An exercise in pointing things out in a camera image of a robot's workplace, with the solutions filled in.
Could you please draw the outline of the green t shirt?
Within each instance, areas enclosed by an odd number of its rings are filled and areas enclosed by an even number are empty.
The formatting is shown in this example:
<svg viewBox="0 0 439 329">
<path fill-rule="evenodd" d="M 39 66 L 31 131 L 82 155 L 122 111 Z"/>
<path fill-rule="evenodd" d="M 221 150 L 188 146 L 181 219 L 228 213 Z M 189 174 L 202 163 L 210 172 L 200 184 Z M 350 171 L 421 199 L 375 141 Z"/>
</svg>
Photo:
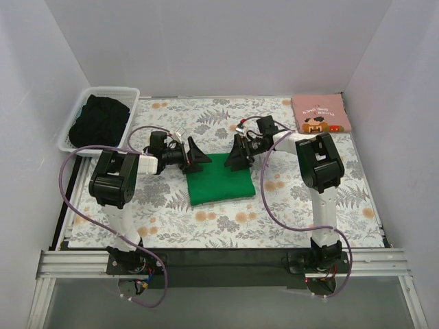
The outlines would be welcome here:
<svg viewBox="0 0 439 329">
<path fill-rule="evenodd" d="M 256 195 L 249 169 L 231 171 L 225 167 L 228 154 L 209 154 L 208 157 L 212 162 L 203 163 L 203 171 L 186 175 L 192 206 Z"/>
</svg>

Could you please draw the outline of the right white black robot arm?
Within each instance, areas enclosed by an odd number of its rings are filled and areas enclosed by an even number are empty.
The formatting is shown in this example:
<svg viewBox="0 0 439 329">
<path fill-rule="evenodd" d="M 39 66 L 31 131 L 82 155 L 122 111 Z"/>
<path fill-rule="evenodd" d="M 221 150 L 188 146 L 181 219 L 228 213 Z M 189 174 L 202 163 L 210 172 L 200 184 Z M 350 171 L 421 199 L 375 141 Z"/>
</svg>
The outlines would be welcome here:
<svg viewBox="0 0 439 329">
<path fill-rule="evenodd" d="M 298 158 L 301 178 L 311 194 L 313 227 L 309 266 L 318 272 L 330 270 L 341 259 L 342 242 L 337 231 L 337 188 L 345 169 L 333 139 L 328 133 L 305 136 L 288 129 L 280 130 L 271 116 L 257 120 L 259 133 L 250 132 L 243 119 L 235 128 L 233 148 L 225 167 L 231 171 L 249 169 L 254 157 L 266 154 L 263 166 L 273 151 Z"/>
</svg>

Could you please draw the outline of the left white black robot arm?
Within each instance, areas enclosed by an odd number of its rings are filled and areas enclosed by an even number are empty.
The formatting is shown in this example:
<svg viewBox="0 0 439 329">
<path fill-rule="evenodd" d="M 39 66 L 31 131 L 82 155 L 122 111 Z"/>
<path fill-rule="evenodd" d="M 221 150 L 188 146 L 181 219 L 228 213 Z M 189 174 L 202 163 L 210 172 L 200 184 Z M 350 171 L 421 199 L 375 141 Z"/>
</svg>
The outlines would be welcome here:
<svg viewBox="0 0 439 329">
<path fill-rule="evenodd" d="M 142 154 L 103 149 L 89 182 L 89 194 L 108 218 L 110 228 L 118 237 L 107 252 L 125 271 L 138 274 L 147 266 L 147 255 L 137 248 L 142 244 L 134 226 L 130 202 L 140 175 L 159 175 L 167 165 L 176 165 L 184 173 L 203 170 L 212 160 L 201 151 L 193 139 L 183 141 L 178 132 L 153 131 L 150 144 Z"/>
</svg>

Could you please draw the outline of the floral patterned table mat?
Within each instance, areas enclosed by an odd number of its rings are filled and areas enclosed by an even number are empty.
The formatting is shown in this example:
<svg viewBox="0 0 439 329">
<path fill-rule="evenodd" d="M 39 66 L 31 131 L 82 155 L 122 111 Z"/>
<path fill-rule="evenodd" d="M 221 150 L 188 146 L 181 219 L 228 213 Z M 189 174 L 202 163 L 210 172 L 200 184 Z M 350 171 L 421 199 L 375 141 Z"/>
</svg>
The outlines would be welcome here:
<svg viewBox="0 0 439 329">
<path fill-rule="evenodd" d="M 272 115 L 294 129 L 291 101 L 282 98 L 144 99 L 137 105 L 130 142 L 135 149 L 149 143 L 150 128 L 184 128 L 206 154 L 227 154 L 236 124 Z M 334 134 L 345 167 L 336 198 L 337 226 L 353 247 L 381 247 L 380 225 L 354 144 L 348 134 Z M 256 195 L 192 206 L 180 169 L 168 166 L 160 175 L 137 180 L 132 214 L 147 248 L 153 247 L 308 247 L 313 225 L 311 195 L 295 156 L 272 153 L 263 166 L 257 156 L 250 172 Z"/>
</svg>

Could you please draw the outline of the folded pink printed t shirt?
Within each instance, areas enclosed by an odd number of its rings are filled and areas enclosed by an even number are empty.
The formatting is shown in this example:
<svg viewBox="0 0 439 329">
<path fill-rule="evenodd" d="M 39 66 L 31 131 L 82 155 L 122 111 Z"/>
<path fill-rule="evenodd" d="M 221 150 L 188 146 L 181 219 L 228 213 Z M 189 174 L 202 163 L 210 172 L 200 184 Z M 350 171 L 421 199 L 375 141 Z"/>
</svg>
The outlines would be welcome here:
<svg viewBox="0 0 439 329">
<path fill-rule="evenodd" d="M 341 94 L 294 95 L 292 110 L 301 134 L 349 133 L 351 124 Z"/>
</svg>

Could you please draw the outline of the black clothes in basket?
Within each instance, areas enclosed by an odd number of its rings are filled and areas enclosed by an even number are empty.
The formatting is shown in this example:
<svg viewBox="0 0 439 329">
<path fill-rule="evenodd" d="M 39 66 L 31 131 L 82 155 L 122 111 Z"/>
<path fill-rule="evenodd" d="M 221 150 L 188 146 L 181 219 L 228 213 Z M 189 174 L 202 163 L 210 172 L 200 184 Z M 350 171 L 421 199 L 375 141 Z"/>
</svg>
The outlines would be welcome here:
<svg viewBox="0 0 439 329">
<path fill-rule="evenodd" d="M 110 97 L 90 95 L 80 116 L 69 130 L 74 147 L 87 145 L 118 146 L 130 116 L 130 109 Z"/>
</svg>

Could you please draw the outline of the white plastic laundry basket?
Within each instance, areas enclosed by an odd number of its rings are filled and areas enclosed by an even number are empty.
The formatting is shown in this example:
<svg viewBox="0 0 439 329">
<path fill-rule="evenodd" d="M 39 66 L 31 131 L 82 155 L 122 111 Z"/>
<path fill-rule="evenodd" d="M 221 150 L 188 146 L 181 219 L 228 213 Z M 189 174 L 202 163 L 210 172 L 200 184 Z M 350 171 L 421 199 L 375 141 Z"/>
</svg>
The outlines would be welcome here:
<svg viewBox="0 0 439 329">
<path fill-rule="evenodd" d="M 140 91 L 129 87 L 91 87 L 82 92 L 58 139 L 60 151 L 105 145 L 122 147 L 134 119 Z"/>
</svg>

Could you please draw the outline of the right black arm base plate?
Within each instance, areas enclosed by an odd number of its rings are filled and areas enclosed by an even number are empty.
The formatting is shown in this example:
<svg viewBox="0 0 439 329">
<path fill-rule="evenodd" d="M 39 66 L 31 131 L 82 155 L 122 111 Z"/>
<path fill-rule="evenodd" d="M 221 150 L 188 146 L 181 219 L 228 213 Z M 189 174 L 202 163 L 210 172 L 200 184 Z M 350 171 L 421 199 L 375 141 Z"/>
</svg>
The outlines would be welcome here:
<svg viewBox="0 0 439 329">
<path fill-rule="evenodd" d="M 319 262 L 310 249 L 295 249 L 281 258 L 281 264 L 291 274 L 315 273 L 327 275 L 329 273 L 347 273 L 349 266 L 348 254 L 332 260 Z"/>
</svg>

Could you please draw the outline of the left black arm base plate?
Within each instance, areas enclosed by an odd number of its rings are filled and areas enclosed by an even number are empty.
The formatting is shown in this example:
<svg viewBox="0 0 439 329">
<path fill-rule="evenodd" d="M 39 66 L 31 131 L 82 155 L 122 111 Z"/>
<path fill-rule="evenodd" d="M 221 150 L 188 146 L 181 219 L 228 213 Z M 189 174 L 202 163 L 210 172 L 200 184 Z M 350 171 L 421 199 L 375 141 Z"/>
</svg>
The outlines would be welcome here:
<svg viewBox="0 0 439 329">
<path fill-rule="evenodd" d="M 163 274 L 163 266 L 155 257 L 141 252 L 113 252 L 108 257 L 108 275 Z"/>
</svg>

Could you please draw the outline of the aluminium frame rail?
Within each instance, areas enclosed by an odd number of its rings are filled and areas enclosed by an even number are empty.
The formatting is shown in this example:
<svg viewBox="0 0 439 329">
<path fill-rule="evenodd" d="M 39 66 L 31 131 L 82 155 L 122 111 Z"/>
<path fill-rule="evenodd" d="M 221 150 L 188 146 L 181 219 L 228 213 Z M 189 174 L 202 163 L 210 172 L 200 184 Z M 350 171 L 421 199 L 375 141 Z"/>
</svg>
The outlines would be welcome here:
<svg viewBox="0 0 439 329">
<path fill-rule="evenodd" d="M 395 277 L 415 328 L 426 328 L 412 271 L 401 249 L 359 248 L 342 253 L 332 265 L 321 271 L 305 248 L 295 249 L 156 249 L 170 275 L 169 285 L 176 287 L 262 287 L 290 286 L 306 289 L 307 279 L 316 281 L 343 277 Z M 130 270 L 121 256 L 104 250 L 68 250 L 42 252 L 36 274 L 36 287 L 28 328 L 42 328 L 56 281 L 61 278 L 147 280 L 155 274 L 154 287 L 160 288 L 163 274 L 156 261 Z"/>
</svg>

